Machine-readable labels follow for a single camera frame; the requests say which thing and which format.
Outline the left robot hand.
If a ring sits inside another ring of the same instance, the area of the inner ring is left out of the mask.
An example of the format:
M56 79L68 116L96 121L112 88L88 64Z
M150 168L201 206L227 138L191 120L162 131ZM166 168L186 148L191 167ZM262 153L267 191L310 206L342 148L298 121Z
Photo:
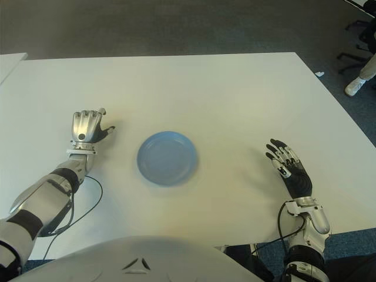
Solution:
M102 118L105 114L104 108L75 112L72 121L72 141L95 144L111 134L115 130L114 126L106 129L101 128Z

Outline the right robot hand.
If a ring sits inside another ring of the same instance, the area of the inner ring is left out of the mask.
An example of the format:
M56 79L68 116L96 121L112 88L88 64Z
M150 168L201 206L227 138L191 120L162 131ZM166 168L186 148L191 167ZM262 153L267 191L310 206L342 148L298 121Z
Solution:
M300 158L291 147L280 140L270 139L265 155L280 174L292 199L310 197L313 184Z

